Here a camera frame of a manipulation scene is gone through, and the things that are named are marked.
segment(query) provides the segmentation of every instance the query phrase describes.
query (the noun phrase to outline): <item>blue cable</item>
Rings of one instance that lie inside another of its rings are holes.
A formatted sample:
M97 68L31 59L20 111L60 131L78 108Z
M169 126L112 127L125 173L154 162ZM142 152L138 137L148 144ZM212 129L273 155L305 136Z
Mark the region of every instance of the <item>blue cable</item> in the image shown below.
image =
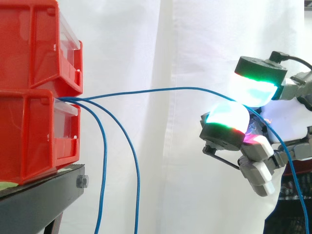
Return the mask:
M66 101L72 104L75 104L77 106L80 106L90 112L93 117L97 120L97 123L99 125L99 128L101 129L102 136L103 136L103 143L104 143L104 159L103 159L103 175L102 175L102 186L101 186L101 192L99 197L99 206L98 206L98 216L97 216L97 225L96 229L94 231L95 234L98 234L99 227L101 225L101 219L102 219L102 212L103 212L103 203L104 203L104 190L105 190L105 182L106 182L106 163L107 163L107 140L106 140L106 134L103 128L103 125L101 121L99 120L98 116L88 107L86 107L83 104L80 104L79 102L73 101L71 99L67 98L60 98L62 101Z
M85 101L88 102L98 108L100 108L101 110L105 111L107 114L109 114L110 117L113 118L113 120L118 124L118 126L121 128L121 130L123 131L124 135L126 136L128 143L130 145L130 148L132 150L132 154L135 160L135 165L136 165L136 177L137 177L137 187L136 187L136 218L135 218L135 234L137 234L137 229L138 229L138 214L139 214L139 202L140 202L140 171L139 171L139 166L138 166L138 160L137 160L137 154L135 151L135 148L126 132L126 130L124 129L124 127L122 126L122 124L118 121L118 119L107 109L105 109L103 106L93 102L93 101L89 101L85 98L79 98L79 97L71 97L71 98L59 98L62 101L68 101L68 100L76 100L76 101Z
M148 89L148 90L140 90L140 91L130 91L130 92L120 92L120 93L112 93L112 94L105 94L105 95L99 95L99 96L93 96L93 97L88 97L86 99L88 100L92 100L92 99L97 99L97 98L106 98L106 97L112 97L112 96L120 96L120 95L129 95L129 94L142 94L142 93L152 93L152 92L161 92L161 91L174 91L174 90L198 90L198 91L203 91L203 92L207 92L207 93L211 93L214 95L217 95L219 97L225 98L227 100L230 101L235 101L232 98L229 98L225 95L219 94L215 91L209 90L209 89L204 89L204 88L199 88L199 87L174 87L174 88L160 88L160 89ZM307 212L307 208L306 205L304 203L304 199L301 193L301 189L300 189L300 185L296 176L296 172L293 166L293 161L291 158L291 155L285 145L285 143L283 142L283 140L280 138L280 136L277 134L276 131L274 131L274 129L265 121L265 119L259 115L256 111L254 111L253 109L249 108L248 106L245 106L250 112L254 113L256 116L258 116L258 118L271 130L271 132L276 136L276 138L280 141L281 145L284 148L284 151L286 152L286 155L288 157L288 161L289 161L289 165L292 171L292 176L294 179L294 183L299 195L299 199L302 205L302 209L303 209L303 213L304 213L304 217L305 217L305 227L306 227L306 233L310 234L309 231L309 218L308 218L308 212Z

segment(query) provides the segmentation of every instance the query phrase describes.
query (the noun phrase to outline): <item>red storage bin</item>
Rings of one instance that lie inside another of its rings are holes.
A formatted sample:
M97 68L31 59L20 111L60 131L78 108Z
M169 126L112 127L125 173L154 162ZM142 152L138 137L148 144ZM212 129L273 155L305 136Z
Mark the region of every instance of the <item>red storage bin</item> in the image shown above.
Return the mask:
M79 160L80 108L48 90L0 90L0 182L24 184Z
M82 94L82 43L56 0L0 0L0 88Z

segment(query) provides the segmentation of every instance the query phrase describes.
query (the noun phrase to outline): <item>bolt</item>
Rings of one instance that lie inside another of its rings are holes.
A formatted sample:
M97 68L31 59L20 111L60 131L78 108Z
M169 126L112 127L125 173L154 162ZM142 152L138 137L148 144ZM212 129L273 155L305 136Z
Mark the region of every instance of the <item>bolt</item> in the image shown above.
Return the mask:
M88 188L89 177L87 175L79 175L77 178L77 188Z

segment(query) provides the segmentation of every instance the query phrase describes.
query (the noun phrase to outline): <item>white backdrop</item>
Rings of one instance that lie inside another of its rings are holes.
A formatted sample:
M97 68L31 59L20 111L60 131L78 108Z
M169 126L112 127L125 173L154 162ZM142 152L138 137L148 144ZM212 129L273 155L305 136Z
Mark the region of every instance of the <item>white backdrop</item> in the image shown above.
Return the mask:
M148 88L198 86L227 94L240 56L272 50L301 55L303 3L293 0L59 0L83 42L84 97ZM124 124L141 171L140 234L261 234L274 196L257 196L239 171L204 155L200 115L210 94L177 91L98 102ZM133 233L136 174L125 137L96 111L108 136L100 233ZM103 146L96 121L82 113L80 163L90 185L63 216L61 234L94 231ZM239 154L224 152L236 162ZM279 186L282 172L274 174Z

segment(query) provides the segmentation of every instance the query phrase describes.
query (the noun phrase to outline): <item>white plastic part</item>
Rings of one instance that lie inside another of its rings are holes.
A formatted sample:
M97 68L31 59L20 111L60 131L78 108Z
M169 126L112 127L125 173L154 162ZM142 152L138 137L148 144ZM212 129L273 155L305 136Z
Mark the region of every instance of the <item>white plastic part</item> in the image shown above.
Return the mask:
M80 42L61 12L59 13L59 40L63 56L74 65L74 51L80 49Z
M249 112L242 104L235 101L225 101L210 111L206 123L220 123L245 133L249 118Z
M275 188L274 188L272 181L265 183L263 185L263 188L265 192L267 193L267 195L272 195L275 192Z
M274 154L274 150L265 136L258 135L253 140L261 144L262 148L264 149L268 157Z
M296 99L290 101L270 101L262 108L262 117L271 123L271 127L283 141L302 139L307 135L307 127L312 126L312 112ZM279 143L269 131L269 138Z
M264 162L254 162L253 166L259 170L262 178L264 179L264 181L266 183L272 180L272 175L271 175L267 165L265 165Z

